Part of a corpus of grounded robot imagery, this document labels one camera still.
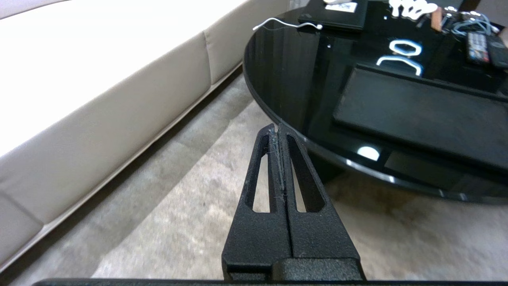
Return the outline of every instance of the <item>floor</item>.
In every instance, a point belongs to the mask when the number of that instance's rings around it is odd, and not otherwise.
[[[221,279],[253,142],[270,123],[236,73],[0,274],[0,284]],[[260,177],[258,189],[266,188]],[[326,189],[368,279],[508,280],[508,207],[444,201],[347,172]]]

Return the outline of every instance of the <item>white object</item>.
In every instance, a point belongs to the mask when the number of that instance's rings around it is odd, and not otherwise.
[[[344,4],[326,5],[325,9],[326,10],[333,10],[333,11],[340,11],[340,12],[354,13],[356,11],[357,6],[358,6],[358,3],[350,2],[350,3],[344,3]]]
[[[409,15],[409,12],[413,8],[413,5],[415,4],[415,1],[413,0],[402,0],[402,7],[404,8],[402,10],[402,17],[407,17]]]
[[[425,0],[389,0],[392,7],[392,16],[399,17],[399,8],[403,7],[401,16],[418,20],[422,15],[436,11],[437,5]]]
[[[323,0],[328,5],[336,5],[351,2],[351,0]]]
[[[369,146],[360,147],[358,151],[356,151],[356,153],[358,155],[361,155],[365,158],[369,158],[374,161],[377,161],[379,159],[379,152],[376,149]]]
[[[193,5],[189,19],[185,1],[72,0],[0,20],[0,272],[212,92],[289,3]]]
[[[300,27],[303,27],[303,26],[312,26],[312,27],[314,27],[314,28],[316,28],[318,30],[321,30],[323,28],[323,25],[321,25],[321,24],[314,25],[312,23],[302,23],[300,25],[293,25],[293,24],[288,24],[286,22],[282,22],[281,20],[279,20],[277,18],[268,18],[263,23],[261,23],[261,24],[255,26],[254,28],[252,28],[252,30],[255,31],[255,30],[259,29],[259,27],[262,27],[264,24],[268,23],[269,21],[277,21],[277,22],[279,22],[279,23],[281,23],[283,25],[286,25],[286,26],[289,26],[289,27],[294,27],[294,28],[300,28]]]
[[[413,47],[415,50],[408,52],[406,50],[398,48],[397,45],[408,45]],[[422,46],[410,40],[393,40],[390,42],[389,48],[390,50],[405,56],[419,55],[422,53]]]
[[[418,20],[422,15],[432,13],[437,10],[437,5],[434,3],[427,3],[425,0],[422,0],[425,4],[420,7],[414,7],[413,10],[409,13],[409,18],[412,20]]]
[[[415,75],[420,76],[422,75],[422,66],[412,60],[409,60],[408,58],[405,58],[403,56],[399,55],[386,55],[382,56],[377,60],[376,65],[380,66],[384,61],[396,61],[396,62],[403,62],[413,68],[415,68],[416,72]]]
[[[399,8],[402,5],[402,0],[390,0],[389,4],[392,6],[392,16],[399,17]]]

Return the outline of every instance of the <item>tv remote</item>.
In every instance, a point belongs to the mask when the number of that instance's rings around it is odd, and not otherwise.
[[[467,60],[477,65],[486,65],[490,62],[487,37],[484,34],[467,33]]]
[[[492,65],[499,69],[508,69],[508,48],[498,36],[488,36],[487,45]]]

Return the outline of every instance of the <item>black glass table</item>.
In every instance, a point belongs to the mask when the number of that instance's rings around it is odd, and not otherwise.
[[[279,18],[298,23],[303,9]],[[507,73],[466,61],[463,39],[370,2],[361,33],[269,22],[247,85],[264,112],[340,167],[430,195],[508,198]]]

